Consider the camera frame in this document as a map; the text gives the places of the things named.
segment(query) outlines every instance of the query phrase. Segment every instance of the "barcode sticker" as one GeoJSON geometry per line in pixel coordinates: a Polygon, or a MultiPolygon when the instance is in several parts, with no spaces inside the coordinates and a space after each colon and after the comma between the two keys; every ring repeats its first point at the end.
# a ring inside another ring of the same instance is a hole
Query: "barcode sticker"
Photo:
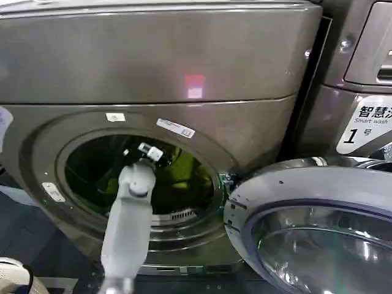
{"type": "Polygon", "coordinates": [[[192,138],[196,133],[196,131],[194,131],[186,126],[183,126],[182,124],[177,124],[175,122],[168,121],[168,120],[162,119],[162,118],[159,118],[157,120],[157,126],[163,127],[164,129],[167,129],[171,132],[174,132],[174,133],[176,133],[180,136],[186,137],[188,139],[192,138]]]}
{"type": "Polygon", "coordinates": [[[55,202],[65,202],[66,201],[66,199],[64,198],[64,196],[61,195],[60,191],[57,189],[55,184],[42,183],[42,187],[45,189],[45,191],[49,194],[49,196],[55,202]]]}

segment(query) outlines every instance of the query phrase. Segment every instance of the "dark gray metal surface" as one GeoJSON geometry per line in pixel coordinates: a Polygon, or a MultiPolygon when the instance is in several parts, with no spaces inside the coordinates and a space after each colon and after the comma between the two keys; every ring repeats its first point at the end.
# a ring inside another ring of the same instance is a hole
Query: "dark gray metal surface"
{"type": "Polygon", "coordinates": [[[193,3],[163,11],[150,3],[118,13],[110,6],[95,11],[94,3],[55,12],[50,5],[28,17],[2,15],[4,104],[185,102],[194,100],[187,77],[195,74],[205,79],[199,101],[293,95],[321,14],[306,1],[193,3]]]}

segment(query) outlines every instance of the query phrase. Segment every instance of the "drum opening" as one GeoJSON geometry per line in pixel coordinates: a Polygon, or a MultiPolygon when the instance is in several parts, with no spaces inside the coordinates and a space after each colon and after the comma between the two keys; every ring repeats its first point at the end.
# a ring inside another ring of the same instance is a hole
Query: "drum opening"
{"type": "Polygon", "coordinates": [[[155,171],[153,225],[178,224],[200,217],[214,197],[207,169],[189,152],[152,138],[108,135],[80,145],[66,162],[69,187],[89,209],[108,216],[122,168],[146,157],[140,148],[143,143],[164,152],[155,171]]]}

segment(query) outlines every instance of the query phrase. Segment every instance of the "floor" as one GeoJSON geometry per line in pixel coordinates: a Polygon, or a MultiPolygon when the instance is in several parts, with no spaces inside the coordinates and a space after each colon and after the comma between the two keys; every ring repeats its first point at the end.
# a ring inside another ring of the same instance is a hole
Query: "floor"
{"type": "MultiPolygon", "coordinates": [[[[77,279],[73,292],[97,293],[102,271],[78,251],[37,207],[0,194],[0,256],[20,260],[38,277],[77,279]]],[[[135,293],[268,293],[275,288],[247,269],[238,274],[204,277],[138,276],[135,293]]],[[[51,294],[66,293],[51,288],[51,294]]]]}

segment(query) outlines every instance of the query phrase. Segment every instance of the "smart wash label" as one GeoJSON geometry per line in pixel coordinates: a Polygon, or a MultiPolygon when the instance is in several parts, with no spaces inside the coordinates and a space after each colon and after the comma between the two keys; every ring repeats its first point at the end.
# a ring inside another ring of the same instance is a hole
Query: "smart wash label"
{"type": "Polygon", "coordinates": [[[391,130],[392,96],[362,98],[336,146],[336,151],[349,154],[391,130]]]}

